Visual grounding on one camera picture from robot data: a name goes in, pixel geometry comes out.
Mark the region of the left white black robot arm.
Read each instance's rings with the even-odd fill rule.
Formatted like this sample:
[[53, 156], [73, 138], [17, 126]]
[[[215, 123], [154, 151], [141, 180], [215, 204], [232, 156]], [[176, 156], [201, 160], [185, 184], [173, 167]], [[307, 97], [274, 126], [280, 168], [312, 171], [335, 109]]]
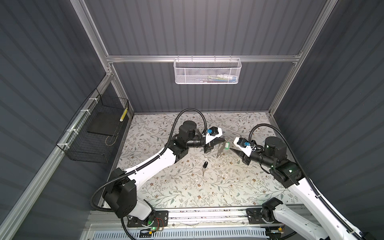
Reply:
[[222, 135], [223, 130], [218, 127], [199, 134], [195, 122], [185, 121], [168, 147], [162, 149], [164, 153], [159, 152], [129, 169], [115, 169], [109, 178], [113, 182], [106, 186], [103, 193], [104, 200], [119, 219], [133, 216], [148, 222], [155, 215], [155, 210], [146, 201], [138, 199], [137, 190], [158, 172], [180, 161], [190, 148], [203, 148], [205, 153], [210, 152], [215, 145], [225, 141]]

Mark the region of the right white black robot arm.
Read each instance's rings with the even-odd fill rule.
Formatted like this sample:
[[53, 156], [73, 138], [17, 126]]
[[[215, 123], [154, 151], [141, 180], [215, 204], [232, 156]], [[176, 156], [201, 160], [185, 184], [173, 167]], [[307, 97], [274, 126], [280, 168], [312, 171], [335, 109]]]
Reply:
[[263, 149], [245, 138], [235, 138], [236, 153], [246, 165], [251, 161], [269, 167], [270, 174], [297, 197], [318, 221], [314, 224], [295, 213], [277, 198], [262, 205], [259, 216], [265, 223], [282, 223], [307, 240], [372, 240], [348, 221], [305, 176], [300, 166], [287, 160], [287, 145], [277, 137], [268, 137]]

